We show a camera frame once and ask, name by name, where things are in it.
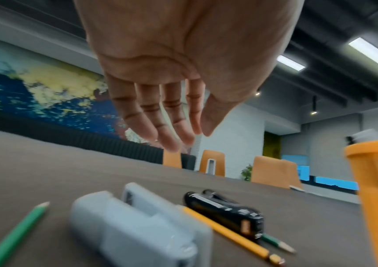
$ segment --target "green pencil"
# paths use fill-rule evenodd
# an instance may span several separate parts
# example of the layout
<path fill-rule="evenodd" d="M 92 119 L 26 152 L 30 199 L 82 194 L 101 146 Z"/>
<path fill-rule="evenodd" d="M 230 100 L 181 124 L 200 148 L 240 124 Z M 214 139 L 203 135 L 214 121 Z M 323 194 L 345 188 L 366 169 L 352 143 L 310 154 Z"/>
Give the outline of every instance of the green pencil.
<path fill-rule="evenodd" d="M 287 245 L 283 241 L 280 241 L 280 240 L 276 239 L 275 237 L 272 237 L 268 234 L 263 234 L 262 240 L 264 240 L 265 242 L 267 242 L 267 243 L 269 243 L 273 246 L 276 246 L 277 248 L 283 249 L 283 250 L 291 252 L 291 253 L 296 253 L 296 250 L 294 250 L 294 248 L 290 247 L 289 245 Z"/>
<path fill-rule="evenodd" d="M 0 242 L 0 266 L 14 252 L 21 240 L 45 213 L 49 202 L 39 204 Z"/>

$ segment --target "yellow pencil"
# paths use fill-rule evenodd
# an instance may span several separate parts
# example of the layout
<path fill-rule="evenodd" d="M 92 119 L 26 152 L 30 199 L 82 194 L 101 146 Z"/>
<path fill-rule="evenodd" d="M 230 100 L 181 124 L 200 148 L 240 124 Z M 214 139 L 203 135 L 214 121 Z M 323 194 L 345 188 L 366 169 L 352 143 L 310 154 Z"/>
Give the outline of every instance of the yellow pencil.
<path fill-rule="evenodd" d="M 228 228 L 220 225 L 219 223 L 214 222 L 213 220 L 206 218 L 205 216 L 197 213 L 196 211 L 188 208 L 182 207 L 183 211 L 187 214 L 190 214 L 194 218 L 204 222 L 205 224 L 209 225 L 214 231 L 222 234 L 223 236 L 233 240 L 234 242 L 238 243 L 239 245 L 245 247 L 246 249 L 250 250 L 251 252 L 255 253 L 262 259 L 271 262 L 275 266 L 283 266 L 285 260 L 276 254 L 271 254 L 269 250 L 264 247 L 261 247 L 258 244 L 253 243 L 252 241 L 244 238 L 243 236 L 236 234 L 235 232 L 231 231 Z"/>

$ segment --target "ceiling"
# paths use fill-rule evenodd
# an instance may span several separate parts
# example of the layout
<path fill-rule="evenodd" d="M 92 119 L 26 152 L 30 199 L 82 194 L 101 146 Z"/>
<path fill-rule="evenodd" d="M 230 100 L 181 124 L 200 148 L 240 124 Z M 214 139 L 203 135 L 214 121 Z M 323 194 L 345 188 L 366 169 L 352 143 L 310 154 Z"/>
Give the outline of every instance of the ceiling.
<path fill-rule="evenodd" d="M 0 0 L 0 6 L 85 38 L 72 0 Z M 378 64 L 347 45 L 357 37 L 378 47 L 378 0 L 306 0 L 284 52 L 306 68 L 297 72 L 279 63 L 261 90 L 278 85 L 299 109 L 313 95 L 346 110 L 378 103 Z"/>

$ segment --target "hand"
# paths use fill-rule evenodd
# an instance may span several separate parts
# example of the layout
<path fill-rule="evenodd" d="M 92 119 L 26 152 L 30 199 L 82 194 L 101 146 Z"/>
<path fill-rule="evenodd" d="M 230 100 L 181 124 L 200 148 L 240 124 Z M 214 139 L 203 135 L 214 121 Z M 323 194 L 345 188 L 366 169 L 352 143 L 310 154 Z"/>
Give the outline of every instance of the hand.
<path fill-rule="evenodd" d="M 170 151 L 212 134 L 275 66 L 303 0 L 75 0 L 114 105 L 128 126 Z M 180 82 L 192 129 L 180 102 Z M 205 84 L 210 91 L 203 108 Z"/>

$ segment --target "pencil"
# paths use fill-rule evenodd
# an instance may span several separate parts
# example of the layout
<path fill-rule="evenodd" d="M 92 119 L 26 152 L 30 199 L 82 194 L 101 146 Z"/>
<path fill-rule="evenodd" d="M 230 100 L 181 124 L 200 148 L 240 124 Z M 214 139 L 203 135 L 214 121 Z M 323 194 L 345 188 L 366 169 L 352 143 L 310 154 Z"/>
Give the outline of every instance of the pencil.
<path fill-rule="evenodd" d="M 268 234 L 263 234 L 262 240 L 273 245 L 273 246 L 275 246 L 275 247 L 277 247 L 277 248 L 288 251 L 290 253 L 296 253 L 296 250 L 294 248 L 290 247 L 289 245 L 287 245 L 283 241 L 280 241 L 280 240 L 276 239 L 275 237 L 272 237 Z"/>
<path fill-rule="evenodd" d="M 0 266 L 9 258 L 20 241 L 45 213 L 49 202 L 39 204 L 0 242 Z"/>
<path fill-rule="evenodd" d="M 245 247 L 246 249 L 250 250 L 251 252 L 255 253 L 262 259 L 271 262 L 275 266 L 284 266 L 285 260 L 281 258 L 280 256 L 276 254 L 271 254 L 269 250 L 267 250 L 264 247 L 261 247 L 258 244 L 253 243 L 252 241 L 244 238 L 243 236 L 236 234 L 235 232 L 227 229 L 226 227 L 220 225 L 219 223 L 214 222 L 211 219 L 206 218 L 205 216 L 197 213 L 196 211 L 188 208 L 188 207 L 183 207 L 183 211 L 194 218 L 204 222 L 205 224 L 209 225 L 214 231 L 222 234 L 223 236 L 231 239 L 232 241 L 238 243 L 242 247 Z"/>

